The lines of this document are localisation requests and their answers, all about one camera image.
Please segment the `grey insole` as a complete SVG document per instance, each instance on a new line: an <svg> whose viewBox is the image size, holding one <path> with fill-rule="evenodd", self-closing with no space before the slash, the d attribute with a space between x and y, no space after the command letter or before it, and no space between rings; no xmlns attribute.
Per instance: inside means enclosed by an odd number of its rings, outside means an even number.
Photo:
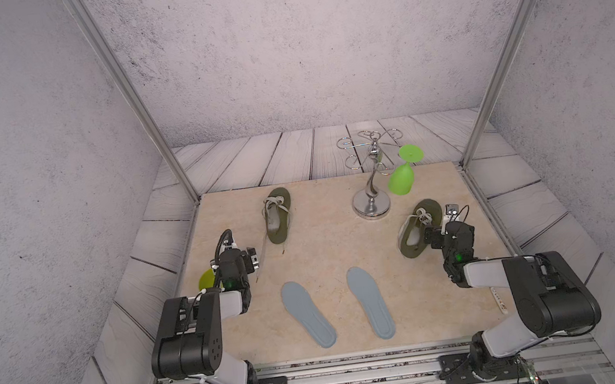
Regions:
<svg viewBox="0 0 615 384"><path fill-rule="evenodd" d="M362 306L374 333L381 339L393 338L396 325L373 276L360 267L346 273L350 291Z"/></svg>
<svg viewBox="0 0 615 384"><path fill-rule="evenodd" d="M281 299L287 312L302 325L318 346L323 349L334 346L337 341L336 330L301 284L284 283Z"/></svg>

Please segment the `olive green shoe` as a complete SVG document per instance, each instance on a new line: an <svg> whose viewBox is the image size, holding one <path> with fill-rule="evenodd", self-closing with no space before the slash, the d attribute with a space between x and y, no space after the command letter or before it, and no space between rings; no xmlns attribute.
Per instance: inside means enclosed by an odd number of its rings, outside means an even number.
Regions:
<svg viewBox="0 0 615 384"><path fill-rule="evenodd" d="M427 228L440 231L443 220L442 206L433 199L420 201L405 219L399 231L399 252L409 259L416 259L428 247Z"/></svg>
<svg viewBox="0 0 615 384"><path fill-rule="evenodd" d="M290 228L291 195L285 187L277 187L265 198L263 212L268 239L276 245L286 242Z"/></svg>

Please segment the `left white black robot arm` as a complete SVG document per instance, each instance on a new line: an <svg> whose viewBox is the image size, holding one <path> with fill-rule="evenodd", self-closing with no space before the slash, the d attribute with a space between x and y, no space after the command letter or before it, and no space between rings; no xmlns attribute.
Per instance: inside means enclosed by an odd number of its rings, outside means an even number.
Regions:
<svg viewBox="0 0 615 384"><path fill-rule="evenodd" d="M215 282L193 297L165 301L153 347L156 378L197 378L207 384L259 384L253 365L224 350L222 323L250 308L250 274L258 269L254 248L228 249L214 258Z"/></svg>

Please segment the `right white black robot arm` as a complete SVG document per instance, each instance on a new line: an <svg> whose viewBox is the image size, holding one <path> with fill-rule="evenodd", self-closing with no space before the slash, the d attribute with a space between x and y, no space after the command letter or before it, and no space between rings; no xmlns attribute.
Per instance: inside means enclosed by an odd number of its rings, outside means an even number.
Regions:
<svg viewBox="0 0 615 384"><path fill-rule="evenodd" d="M491 381L511 368L522 351L555 335L577 336L601 321L599 302L560 253L482 260L474 255L475 227L452 221L427 227L424 239L442 252L443 267L459 288L507 288L516 313L472 337L468 363L476 377Z"/></svg>

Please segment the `green plastic glass on table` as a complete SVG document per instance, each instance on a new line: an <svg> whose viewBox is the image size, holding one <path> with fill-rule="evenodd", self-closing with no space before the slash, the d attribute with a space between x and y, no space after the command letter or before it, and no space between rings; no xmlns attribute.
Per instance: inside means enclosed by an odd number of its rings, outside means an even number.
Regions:
<svg viewBox="0 0 615 384"><path fill-rule="evenodd" d="M204 289L214 288L216 283L215 271L213 269L207 269L199 278L198 288L200 291Z"/></svg>

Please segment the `metal spoon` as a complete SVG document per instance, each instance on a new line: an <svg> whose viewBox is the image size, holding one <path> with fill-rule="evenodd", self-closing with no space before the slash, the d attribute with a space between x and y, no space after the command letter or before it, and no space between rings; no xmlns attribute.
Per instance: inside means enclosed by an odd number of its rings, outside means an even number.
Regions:
<svg viewBox="0 0 615 384"><path fill-rule="evenodd" d="M504 302L504 299L502 298L502 296L498 292L498 289L496 287L490 288L490 292L492 294L492 297L495 299L495 303L497 304L498 309L500 310L500 312L503 315L509 314L510 312L508 310L507 304Z"/></svg>

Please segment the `hanging green plastic wine glass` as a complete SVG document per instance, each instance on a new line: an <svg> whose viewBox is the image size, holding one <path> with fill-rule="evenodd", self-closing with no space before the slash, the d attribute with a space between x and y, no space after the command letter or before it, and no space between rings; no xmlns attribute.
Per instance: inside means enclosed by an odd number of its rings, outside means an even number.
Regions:
<svg viewBox="0 0 615 384"><path fill-rule="evenodd" d="M404 163L392 171L388 188L394 195L403 196L409 194L413 188L415 172L412 165L423 160L424 152L414 144L406 144L399 148L398 156Z"/></svg>

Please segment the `silver metal glass stand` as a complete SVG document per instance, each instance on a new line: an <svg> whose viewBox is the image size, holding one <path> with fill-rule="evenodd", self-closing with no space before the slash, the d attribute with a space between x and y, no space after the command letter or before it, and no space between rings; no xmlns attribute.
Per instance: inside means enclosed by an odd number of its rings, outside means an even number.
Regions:
<svg viewBox="0 0 615 384"><path fill-rule="evenodd" d="M352 199L353 211L360 218L371 221L380 220L390 212L391 201L385 191L376 187L375 176L377 174L389 176L393 173L383 161L385 154L382 140L385 136L388 136L393 143L387 143L387 145L397 148L397 143L404 135L399 129L391 128L384 133L376 130L360 131L357 136L365 141L355 143L351 136L347 136L338 139L336 142L336 146L340 150L352 151L352 154L347 156L345 161L346 167L350 171L358 170L369 161L373 165L365 188L357 192Z"/></svg>

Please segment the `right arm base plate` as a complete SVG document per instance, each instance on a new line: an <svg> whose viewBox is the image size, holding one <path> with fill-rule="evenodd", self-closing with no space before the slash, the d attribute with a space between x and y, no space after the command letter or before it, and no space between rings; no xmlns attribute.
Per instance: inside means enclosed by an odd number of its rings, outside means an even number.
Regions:
<svg viewBox="0 0 615 384"><path fill-rule="evenodd" d="M447 354L439 358L438 379L446 384L477 384L524 379L524 365L519 357L473 357L470 353Z"/></svg>

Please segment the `right aluminium frame post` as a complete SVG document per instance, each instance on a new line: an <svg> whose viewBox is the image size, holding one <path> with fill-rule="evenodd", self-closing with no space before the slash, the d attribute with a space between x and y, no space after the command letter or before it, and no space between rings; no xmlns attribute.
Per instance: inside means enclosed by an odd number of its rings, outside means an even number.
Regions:
<svg viewBox="0 0 615 384"><path fill-rule="evenodd" d="M493 111L501 95L511 65L519 50L518 47L524 37L526 26L537 2L538 0L518 1L517 10L514 13L509 32L506 35L495 69L491 75L488 87L486 88L482 103L479 106L478 115L472 128L473 131L468 139L465 152L462 155L463 157L459 162L464 172L469 170L471 162L476 159L477 150L480 146L481 138L484 135L484 130L493 115Z"/></svg>

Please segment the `aluminium frame post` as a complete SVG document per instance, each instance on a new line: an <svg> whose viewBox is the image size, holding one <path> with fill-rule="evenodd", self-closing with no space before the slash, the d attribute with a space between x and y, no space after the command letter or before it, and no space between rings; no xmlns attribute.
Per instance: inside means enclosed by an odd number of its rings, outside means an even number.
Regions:
<svg viewBox="0 0 615 384"><path fill-rule="evenodd" d="M514 13L509 32L506 35L495 69L491 75L488 87L486 88L482 103L479 106L478 115L472 128L473 131L468 139L465 152L462 155L463 157L459 162L464 172L469 170L471 162L476 159L477 150L480 146L481 138L484 135L484 130L493 115L493 111L501 95L511 65L519 50L518 47L524 37L526 26L537 2L538 0L518 1L517 10Z"/></svg>
<svg viewBox="0 0 615 384"><path fill-rule="evenodd" d="M87 42L94 50L97 58L102 62L106 71L109 72L111 78L116 84L118 90L127 102L128 106L134 111L137 120L141 123L142 128L146 131L148 138L154 144L165 164L170 168L173 176L183 187L184 191L195 203L200 202L200 194L198 194L194 185L186 175L183 167L178 162L176 155L167 143L166 138L162 135L159 126L152 118L151 113L145 106L142 98L133 86L130 77L121 66L118 58L111 49L106 37L94 21L92 13L87 8L84 0L63 0L65 5L75 21L77 21L80 30L82 30Z"/></svg>

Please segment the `left aluminium frame post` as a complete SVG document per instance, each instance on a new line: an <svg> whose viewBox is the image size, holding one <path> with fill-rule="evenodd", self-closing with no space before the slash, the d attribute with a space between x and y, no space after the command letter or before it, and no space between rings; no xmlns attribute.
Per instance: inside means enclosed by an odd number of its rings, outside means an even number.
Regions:
<svg viewBox="0 0 615 384"><path fill-rule="evenodd" d="M106 71L109 72L111 78L116 84L118 90L127 102L128 106L134 111L137 120L141 123L142 128L146 131L148 138L154 144L165 164L170 168L173 176L183 187L184 191L195 203L200 202L200 194L198 194L194 185L186 175L183 167L178 162L176 155L167 143L166 138L162 135L159 126L152 118L151 113L145 106L142 98L133 86L130 77L121 66L118 58L111 49L106 37L94 21L92 13L87 8L84 0L63 0L65 5L75 21L77 21L80 30L82 30L87 42L94 50L97 58L102 62Z"/></svg>

